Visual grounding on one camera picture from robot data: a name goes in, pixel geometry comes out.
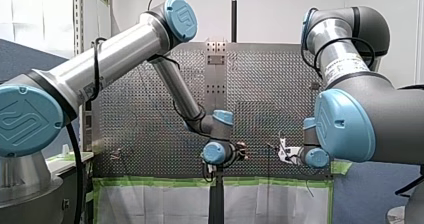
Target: metal bracket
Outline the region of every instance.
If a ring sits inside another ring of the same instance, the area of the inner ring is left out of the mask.
[[[206,42],[205,103],[208,113],[227,108],[226,42]]]

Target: blue panel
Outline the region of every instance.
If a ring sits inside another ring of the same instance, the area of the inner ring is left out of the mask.
[[[318,140],[331,156],[355,162],[371,159],[375,134],[362,106],[347,92],[330,89],[315,103]]]
[[[232,126],[234,124],[234,115],[232,112],[229,111],[215,110],[213,112],[213,118],[229,126]]]
[[[419,166],[353,163],[347,176],[335,177],[333,224],[386,223],[387,211],[408,201],[394,192],[419,175]]]
[[[165,2],[165,18],[169,28],[181,42],[188,42],[196,36],[196,15],[186,1],[167,0]]]
[[[63,111],[46,92],[27,86],[0,86],[0,156],[41,151],[62,129]]]
[[[203,159],[208,164],[222,164],[225,161],[224,147],[218,142],[209,142],[203,148]]]

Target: gray joint housing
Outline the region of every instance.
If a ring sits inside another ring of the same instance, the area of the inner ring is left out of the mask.
[[[390,31],[384,17],[369,7],[351,7],[335,10],[316,11],[312,14],[307,33],[318,23],[327,19],[341,19],[352,28],[352,36],[361,38],[373,46],[376,56],[387,54],[390,45]],[[354,42],[359,54],[369,56],[369,49],[360,42]]]
[[[372,123],[371,161],[424,164],[424,91],[396,90],[383,76],[360,75],[334,85],[352,95]]]

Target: green tape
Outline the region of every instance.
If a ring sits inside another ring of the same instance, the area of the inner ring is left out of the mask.
[[[311,181],[295,180],[284,178],[266,177],[224,177],[226,186],[256,186],[256,185],[278,185],[278,186],[300,186],[313,188],[327,188],[331,181]],[[156,187],[203,187],[215,185],[214,182],[207,183],[201,178],[168,179],[154,177],[111,177],[93,178],[94,185],[98,187],[106,186],[156,186]]]
[[[347,161],[332,161],[331,162],[331,174],[333,175],[346,175],[352,166],[351,162]]]
[[[91,191],[91,192],[89,192],[89,193],[87,193],[87,194],[85,194],[85,202],[90,202],[90,201],[92,201],[93,200],[93,198],[94,198],[94,192],[93,191]]]

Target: black strap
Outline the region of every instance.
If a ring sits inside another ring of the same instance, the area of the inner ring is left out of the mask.
[[[418,85],[412,85],[412,86],[405,86],[405,87],[399,88],[398,90],[412,90],[412,89],[424,90],[424,84],[418,84]]]
[[[387,77],[377,73],[377,72],[368,72],[368,71],[364,71],[364,72],[354,72],[354,73],[350,73],[347,75],[344,75],[336,80],[334,80],[332,83],[330,83],[330,85],[327,86],[327,88],[325,88],[326,90],[333,88],[335,85],[339,84],[340,82],[353,78],[353,77],[358,77],[358,76],[375,76],[375,77],[380,77],[383,78],[384,80],[388,81],[389,83],[390,80],[387,79]]]
[[[72,121],[77,118],[77,113],[74,111],[74,108],[69,104],[69,102],[56,90],[46,79],[40,76],[35,71],[30,71],[26,74],[31,80],[37,83],[45,92],[50,94],[60,105],[62,110],[68,116],[69,120]]]
[[[412,188],[418,186],[424,181],[424,176],[420,176],[417,179],[415,179],[413,182],[409,183],[408,185],[402,187],[401,189],[395,191],[395,194],[397,196],[403,196],[403,197],[411,197],[410,195],[404,194],[405,192],[411,190]]]
[[[358,37],[359,36],[359,27],[361,25],[361,14],[359,13],[359,8],[352,7],[353,10],[353,31],[352,36]]]
[[[156,12],[147,11],[145,13],[152,15],[154,18],[156,18],[160,22],[160,24],[162,24],[162,26],[165,28],[166,33],[168,34],[168,37],[169,37],[170,49],[172,47],[174,47],[174,34],[171,31],[171,28],[169,28],[168,23],[160,15],[158,15]]]

